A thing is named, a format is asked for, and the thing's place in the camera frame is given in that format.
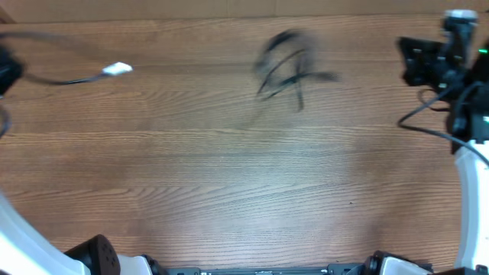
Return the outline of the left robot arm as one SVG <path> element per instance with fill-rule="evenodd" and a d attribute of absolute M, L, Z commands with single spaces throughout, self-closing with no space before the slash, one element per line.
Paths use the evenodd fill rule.
<path fill-rule="evenodd" d="M 34 82 L 54 86 L 91 83 L 130 73 L 132 66 L 117 62 L 95 76 L 56 81 L 30 76 Z M 1 47 L 1 98 L 24 75 L 24 66 Z M 62 252 L 27 222 L 1 194 L 1 274 L 168 274 L 147 255 L 125 256 L 104 235 Z"/>

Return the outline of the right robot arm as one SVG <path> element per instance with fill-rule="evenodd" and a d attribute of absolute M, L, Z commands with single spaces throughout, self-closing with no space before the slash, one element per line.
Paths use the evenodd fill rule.
<path fill-rule="evenodd" d="M 427 86 L 436 95 L 404 115 L 399 128 L 423 131 L 450 141 L 461 184 L 461 234 L 450 274 L 488 272 L 488 47 L 469 66 L 471 42 L 478 24 L 475 11 L 448 10 L 442 21 L 446 42 L 400 37 L 403 80 Z M 406 121 L 435 102 L 445 102 L 444 133 L 407 125 Z"/>

